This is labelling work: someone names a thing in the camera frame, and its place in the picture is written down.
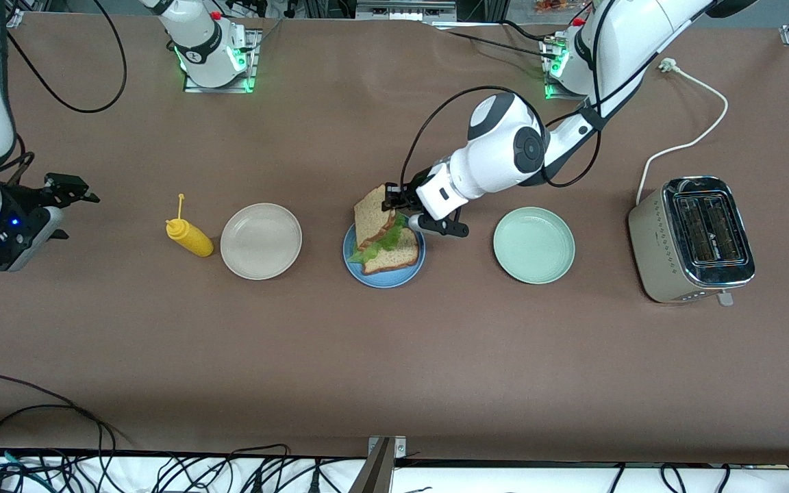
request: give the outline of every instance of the yellow squeeze bottle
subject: yellow squeeze bottle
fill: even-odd
[[[184,194],[178,194],[178,218],[170,219],[166,222],[166,234],[175,243],[190,250],[194,255],[200,257],[212,255],[213,250],[215,250],[212,240],[209,240],[209,237],[203,234],[200,228],[181,218],[182,202],[184,202]]]

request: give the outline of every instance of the bottle cap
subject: bottle cap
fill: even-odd
[[[182,202],[184,202],[184,194],[178,194],[178,218],[166,222],[166,234],[173,240],[181,240],[188,235],[190,229],[190,223],[181,218]]]

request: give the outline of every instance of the silver toaster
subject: silver toaster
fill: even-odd
[[[629,213],[629,236],[644,290],[661,303],[685,303],[754,278],[754,258],[732,192],[714,177],[676,178]]]

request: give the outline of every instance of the sandwich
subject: sandwich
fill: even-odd
[[[348,262],[362,264],[364,275],[415,265],[419,242],[407,216],[382,210],[386,187],[373,188],[355,205],[355,251]]]

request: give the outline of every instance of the bread slice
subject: bread slice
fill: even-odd
[[[405,268],[405,266],[415,265],[418,261],[419,242],[416,239],[416,234],[410,228],[404,227],[401,229],[401,237],[398,238],[394,250],[389,252],[381,249],[375,259],[364,263],[364,275]]]
[[[381,240],[395,224],[397,212],[382,210],[382,201],[385,199],[386,185],[382,184],[370,190],[370,193],[355,205],[355,244],[362,252],[370,243]]]

